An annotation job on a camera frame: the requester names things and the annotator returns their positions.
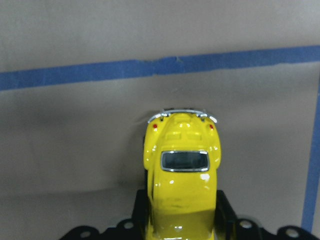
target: chrome window frame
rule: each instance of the chrome window frame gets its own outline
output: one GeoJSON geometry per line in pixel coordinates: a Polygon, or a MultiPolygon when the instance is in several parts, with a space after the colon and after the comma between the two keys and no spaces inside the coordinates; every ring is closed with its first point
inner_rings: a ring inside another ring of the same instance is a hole
{"type": "Polygon", "coordinates": [[[209,159],[209,155],[207,151],[187,151],[187,150],[182,150],[182,151],[176,151],[176,150],[172,150],[172,151],[163,151],[161,153],[161,169],[166,171],[166,172],[174,172],[174,173],[202,173],[202,172],[206,172],[210,169],[210,159],[209,159]],[[206,159],[207,159],[207,167],[204,168],[182,168],[182,169],[175,169],[175,168],[167,168],[163,166],[163,156],[164,154],[175,154],[175,153],[199,153],[199,154],[204,154],[206,155],[206,159]]]}
{"type": "Polygon", "coordinates": [[[218,122],[218,120],[211,114],[208,114],[204,111],[200,110],[193,110],[193,109],[172,109],[172,110],[167,110],[167,111],[162,111],[159,112],[155,115],[153,115],[149,120],[148,124],[151,123],[153,120],[158,119],[158,118],[164,118],[164,117],[169,117],[171,114],[175,113],[190,113],[190,114],[196,114],[198,118],[209,118],[211,119],[215,124],[218,122]]]}

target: yellow toy car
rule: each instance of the yellow toy car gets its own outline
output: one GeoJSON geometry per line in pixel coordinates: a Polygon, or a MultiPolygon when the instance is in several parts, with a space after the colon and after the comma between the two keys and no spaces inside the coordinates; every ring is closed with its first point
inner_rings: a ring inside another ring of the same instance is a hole
{"type": "Polygon", "coordinates": [[[220,139],[217,120],[174,109],[150,118],[144,139],[149,217],[147,240],[214,239],[220,139]]]}

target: car body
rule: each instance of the car body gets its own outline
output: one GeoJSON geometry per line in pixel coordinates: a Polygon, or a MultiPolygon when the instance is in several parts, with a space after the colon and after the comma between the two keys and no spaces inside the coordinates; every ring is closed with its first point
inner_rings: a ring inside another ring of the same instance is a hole
{"type": "Polygon", "coordinates": [[[214,239],[217,168],[221,160],[216,119],[203,111],[163,111],[148,121],[147,240],[214,239]]]}

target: blue line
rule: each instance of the blue line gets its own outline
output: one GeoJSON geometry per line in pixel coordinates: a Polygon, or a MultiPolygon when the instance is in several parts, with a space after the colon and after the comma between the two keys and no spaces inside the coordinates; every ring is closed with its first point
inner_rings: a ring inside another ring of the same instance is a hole
{"type": "Polygon", "coordinates": [[[0,73],[0,91],[57,84],[206,72],[320,61],[320,45],[124,60],[0,73]]]}
{"type": "Polygon", "coordinates": [[[320,178],[320,81],[315,110],[309,170],[304,195],[302,228],[312,231],[320,178]]]}

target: yellow beetle car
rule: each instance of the yellow beetle car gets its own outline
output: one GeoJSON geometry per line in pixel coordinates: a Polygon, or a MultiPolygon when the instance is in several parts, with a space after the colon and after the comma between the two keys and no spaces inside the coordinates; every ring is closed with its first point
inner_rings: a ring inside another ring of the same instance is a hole
{"type": "Polygon", "coordinates": [[[148,121],[143,165],[147,171],[147,240],[213,240],[217,120],[203,111],[174,109],[148,121]]]}

